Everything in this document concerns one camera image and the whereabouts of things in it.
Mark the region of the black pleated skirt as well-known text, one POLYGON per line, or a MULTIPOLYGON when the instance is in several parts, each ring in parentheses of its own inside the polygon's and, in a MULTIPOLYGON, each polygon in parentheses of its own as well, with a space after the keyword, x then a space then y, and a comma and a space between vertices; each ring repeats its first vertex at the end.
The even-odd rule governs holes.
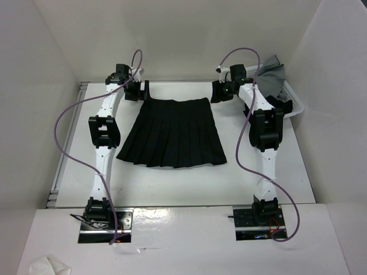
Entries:
POLYGON ((208 98, 146 100, 117 159, 146 167, 227 162, 208 98))

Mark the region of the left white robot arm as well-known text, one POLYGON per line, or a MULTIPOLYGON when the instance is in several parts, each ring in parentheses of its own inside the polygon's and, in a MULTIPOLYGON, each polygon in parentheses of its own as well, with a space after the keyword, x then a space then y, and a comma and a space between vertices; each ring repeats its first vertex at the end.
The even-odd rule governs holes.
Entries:
POLYGON ((113 229, 115 226, 111 200, 108 197, 112 160, 121 141, 115 119, 119 103, 124 95, 138 101, 149 97, 149 82, 141 88, 143 68, 117 64, 116 71, 106 78, 106 97, 95 116, 88 119, 96 163, 93 187, 84 212, 84 222, 97 229, 113 229))

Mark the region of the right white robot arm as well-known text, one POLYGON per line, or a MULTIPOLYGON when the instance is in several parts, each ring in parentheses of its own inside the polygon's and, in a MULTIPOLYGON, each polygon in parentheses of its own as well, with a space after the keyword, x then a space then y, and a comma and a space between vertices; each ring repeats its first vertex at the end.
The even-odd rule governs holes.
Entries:
POLYGON ((257 226, 267 225, 279 208, 275 182, 275 162, 283 139, 281 109, 271 105, 260 92, 253 78, 248 78, 244 65, 218 66, 219 80, 212 82, 212 103, 233 99, 236 95, 245 104, 246 125, 249 125, 249 142, 255 149, 257 170, 260 176, 256 184, 251 213, 239 216, 250 218, 257 226))

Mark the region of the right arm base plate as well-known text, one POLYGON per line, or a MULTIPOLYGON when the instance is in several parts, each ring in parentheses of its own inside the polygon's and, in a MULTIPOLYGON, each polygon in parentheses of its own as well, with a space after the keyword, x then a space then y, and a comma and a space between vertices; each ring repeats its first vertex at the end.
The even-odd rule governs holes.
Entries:
POLYGON ((288 237, 281 208, 275 214, 258 219, 250 206, 234 207, 228 218, 234 221, 237 241, 271 239, 272 234, 276 239, 288 237))

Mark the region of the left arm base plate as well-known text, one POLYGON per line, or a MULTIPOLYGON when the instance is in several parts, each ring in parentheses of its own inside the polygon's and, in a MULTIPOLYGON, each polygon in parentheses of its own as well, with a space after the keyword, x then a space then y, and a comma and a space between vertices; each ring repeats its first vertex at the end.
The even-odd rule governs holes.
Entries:
MULTIPOLYGON (((118 219, 117 239, 115 243, 130 243, 134 209, 119 208, 116 210, 118 219)), ((105 217, 88 218, 83 215, 70 214, 80 222, 78 243, 109 243, 115 234, 115 221, 111 214, 110 221, 105 217)))

